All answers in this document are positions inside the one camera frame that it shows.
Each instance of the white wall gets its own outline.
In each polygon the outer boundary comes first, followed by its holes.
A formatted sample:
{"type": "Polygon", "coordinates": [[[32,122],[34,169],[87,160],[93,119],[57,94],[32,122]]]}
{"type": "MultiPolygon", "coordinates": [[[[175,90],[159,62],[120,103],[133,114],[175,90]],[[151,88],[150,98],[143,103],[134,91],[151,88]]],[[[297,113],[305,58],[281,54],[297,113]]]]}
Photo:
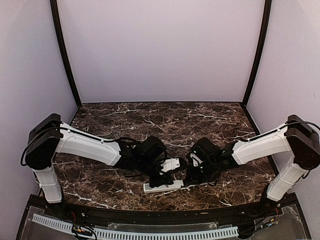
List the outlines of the white wall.
{"type": "Polygon", "coordinates": [[[31,193],[20,156],[29,131],[51,113],[76,111],[61,60],[49,0],[5,0],[0,7],[0,240],[16,238],[31,193]]]}
{"type": "Polygon", "coordinates": [[[84,103],[238,101],[264,0],[59,0],[84,103]]]}
{"type": "MultiPolygon", "coordinates": [[[[248,110],[262,132],[291,114],[320,125],[320,2],[274,0],[248,110]]],[[[277,155],[282,168],[286,155],[277,155]]],[[[313,239],[320,236],[320,167],[295,187],[313,239]]]]}

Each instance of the white panel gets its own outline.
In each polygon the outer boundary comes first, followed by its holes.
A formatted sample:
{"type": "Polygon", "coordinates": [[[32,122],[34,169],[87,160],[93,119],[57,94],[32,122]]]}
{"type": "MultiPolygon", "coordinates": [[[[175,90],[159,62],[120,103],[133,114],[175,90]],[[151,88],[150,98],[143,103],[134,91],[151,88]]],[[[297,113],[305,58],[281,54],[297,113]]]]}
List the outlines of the white panel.
{"type": "Polygon", "coordinates": [[[33,172],[20,166],[28,135],[51,113],[69,122],[77,109],[61,60],[48,0],[0,7],[0,239],[16,238],[33,172]]]}
{"type": "MultiPolygon", "coordinates": [[[[262,132],[291,114],[320,125],[320,2],[272,1],[265,46],[248,109],[262,132]]],[[[281,169],[288,155],[276,155],[281,169]]],[[[320,236],[320,167],[293,189],[312,239],[320,236]]]]}
{"type": "Polygon", "coordinates": [[[81,99],[241,101],[263,0],[59,0],[81,99]]]}

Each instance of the marble tabletop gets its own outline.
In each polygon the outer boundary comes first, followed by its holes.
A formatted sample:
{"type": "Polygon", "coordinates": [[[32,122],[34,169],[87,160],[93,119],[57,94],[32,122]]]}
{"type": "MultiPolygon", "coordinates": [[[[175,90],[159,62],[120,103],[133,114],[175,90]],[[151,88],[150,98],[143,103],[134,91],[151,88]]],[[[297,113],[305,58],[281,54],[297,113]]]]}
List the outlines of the marble tabletop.
{"type": "MultiPolygon", "coordinates": [[[[164,142],[169,157],[185,157],[202,137],[223,148],[255,135],[240,104],[233,102],[89,103],[80,107],[71,126],[107,139],[143,141],[153,135],[164,142]]],[[[128,170],[62,153],[53,165],[67,202],[135,211],[204,210],[252,203],[275,177],[264,157],[222,172],[216,186],[205,183],[144,193],[148,178],[127,178],[128,170]]],[[[182,171],[174,177],[183,180],[185,174],[182,171]]]]}

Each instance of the robotic arm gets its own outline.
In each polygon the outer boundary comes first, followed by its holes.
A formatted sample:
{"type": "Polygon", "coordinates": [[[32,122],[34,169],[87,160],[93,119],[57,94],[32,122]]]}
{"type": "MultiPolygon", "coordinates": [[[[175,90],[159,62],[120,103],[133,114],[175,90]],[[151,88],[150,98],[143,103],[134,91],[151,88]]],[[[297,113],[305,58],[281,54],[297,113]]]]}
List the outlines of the robotic arm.
{"type": "Polygon", "coordinates": [[[29,134],[21,164],[35,173],[48,203],[60,203],[62,190],[52,160],[56,153],[73,154],[118,169],[138,170],[150,177],[150,187],[171,185],[171,174],[187,167],[183,158],[167,158],[166,146],[155,136],[139,142],[121,137],[109,140],[77,130],[51,114],[29,134]]]}
{"type": "Polygon", "coordinates": [[[305,123],[298,116],[291,115],[279,127],[247,140],[229,143],[223,150],[202,138],[187,154],[192,165],[188,167],[186,181],[199,184],[222,170],[272,154],[291,152],[286,166],[267,187],[266,197],[277,202],[304,174],[320,164],[319,135],[305,123]]]}

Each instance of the black vertical post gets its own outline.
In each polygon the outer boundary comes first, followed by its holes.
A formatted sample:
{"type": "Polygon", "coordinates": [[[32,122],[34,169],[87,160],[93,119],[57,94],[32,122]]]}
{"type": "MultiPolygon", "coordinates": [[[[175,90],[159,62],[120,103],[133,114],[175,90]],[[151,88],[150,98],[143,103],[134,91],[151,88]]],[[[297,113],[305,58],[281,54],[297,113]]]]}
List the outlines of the black vertical post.
{"type": "Polygon", "coordinates": [[[265,40],[266,40],[266,35],[267,35],[267,29],[268,29],[268,23],[269,23],[269,17],[270,17],[270,12],[271,12],[271,3],[272,0],[265,0],[264,2],[264,10],[263,10],[263,17],[262,17],[262,24],[261,24],[261,29],[260,29],[260,35],[259,35],[259,40],[258,40],[258,45],[256,47],[256,52],[254,56],[254,61],[249,77],[248,84],[246,86],[245,94],[242,100],[242,104],[246,107],[252,92],[252,89],[255,84],[255,80],[257,77],[257,72],[262,56],[262,52],[264,49],[265,45],[265,40]]]}
{"type": "Polygon", "coordinates": [[[57,0],[50,0],[50,4],[51,4],[51,12],[52,12],[52,18],[53,18],[53,23],[54,23],[54,28],[55,28],[55,34],[56,34],[56,38],[58,40],[58,45],[60,48],[60,54],[62,57],[64,70],[65,70],[66,76],[69,81],[69,85],[70,85],[70,88],[71,88],[71,91],[73,94],[73,98],[75,100],[77,107],[79,108],[82,105],[82,103],[81,103],[80,96],[79,96],[79,93],[77,90],[74,76],[72,74],[72,70],[71,70],[71,66],[70,66],[70,62],[69,62],[69,58],[68,58],[68,54],[67,54],[65,40],[64,40],[64,36],[62,33],[62,28],[61,28],[57,0]]]}

